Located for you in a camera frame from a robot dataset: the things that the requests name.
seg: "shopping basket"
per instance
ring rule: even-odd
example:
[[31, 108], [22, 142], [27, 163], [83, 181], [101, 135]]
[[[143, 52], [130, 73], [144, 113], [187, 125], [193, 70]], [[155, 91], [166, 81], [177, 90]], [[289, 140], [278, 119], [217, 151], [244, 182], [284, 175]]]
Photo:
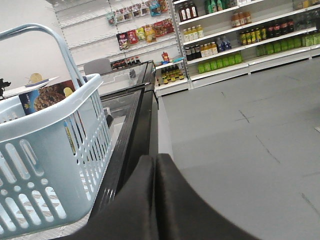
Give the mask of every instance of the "shopping basket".
[[30, 115], [19, 96], [0, 101], [0, 239], [83, 218], [92, 209], [111, 155], [97, 90], [100, 75], [86, 76], [85, 83], [65, 41], [46, 26], [24, 24], [0, 32], [0, 40], [29, 31], [54, 37], [76, 90]]

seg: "white wall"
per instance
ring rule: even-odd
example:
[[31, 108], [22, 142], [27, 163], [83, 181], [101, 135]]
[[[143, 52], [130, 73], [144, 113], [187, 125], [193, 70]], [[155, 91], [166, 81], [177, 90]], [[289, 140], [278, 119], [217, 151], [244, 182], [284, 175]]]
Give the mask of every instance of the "white wall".
[[[26, 23], [45, 25], [60, 35], [55, 12], [45, 0], [1, 0], [0, 31]], [[0, 41], [0, 78], [11, 82], [7, 89], [28, 83], [32, 73], [40, 73], [44, 79], [60, 76], [70, 79], [67, 68], [55, 40], [43, 32], [28, 32]]]

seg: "gray floor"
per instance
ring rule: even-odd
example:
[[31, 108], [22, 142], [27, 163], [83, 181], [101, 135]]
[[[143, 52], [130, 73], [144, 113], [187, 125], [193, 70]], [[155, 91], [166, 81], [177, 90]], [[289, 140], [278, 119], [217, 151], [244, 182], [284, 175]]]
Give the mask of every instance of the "gray floor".
[[163, 97], [174, 161], [263, 240], [320, 239], [320, 58]]

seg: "basket handle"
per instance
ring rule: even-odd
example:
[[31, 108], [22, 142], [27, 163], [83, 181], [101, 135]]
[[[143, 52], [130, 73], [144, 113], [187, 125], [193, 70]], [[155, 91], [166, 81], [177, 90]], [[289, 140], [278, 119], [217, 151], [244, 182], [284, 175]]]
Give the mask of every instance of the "basket handle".
[[50, 29], [49, 27], [38, 24], [38, 23], [23, 24], [23, 25], [14, 27], [12, 29], [0, 32], [0, 41], [18, 36], [18, 35], [26, 33], [26, 32], [31, 32], [31, 31], [39, 31], [39, 32], [43, 32], [43, 33], [47, 33], [47, 34], [51, 35], [55, 39], [55, 41], [57, 42], [57, 44], [60, 48], [62, 57], [64, 59], [65, 65], [66, 65], [66, 68], [68, 69], [68, 72], [70, 74], [70, 77], [71, 77], [71, 80], [73, 82], [75, 89], [79, 88], [77, 78], [80, 80], [80, 83], [82, 85], [85, 84], [85, 81], [84, 81], [80, 71], [78, 70], [78, 67], [75, 64], [72, 56], [71, 56], [71, 53], [68, 49], [68, 46], [67, 46], [65, 40], [59, 34], [57, 34], [55, 31]]

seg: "product box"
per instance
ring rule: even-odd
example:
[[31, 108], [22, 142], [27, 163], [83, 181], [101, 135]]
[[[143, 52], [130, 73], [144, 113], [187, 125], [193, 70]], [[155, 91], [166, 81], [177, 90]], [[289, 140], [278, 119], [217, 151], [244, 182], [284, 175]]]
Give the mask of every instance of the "product box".
[[71, 80], [32, 90], [19, 95], [25, 115], [50, 107], [75, 91]]

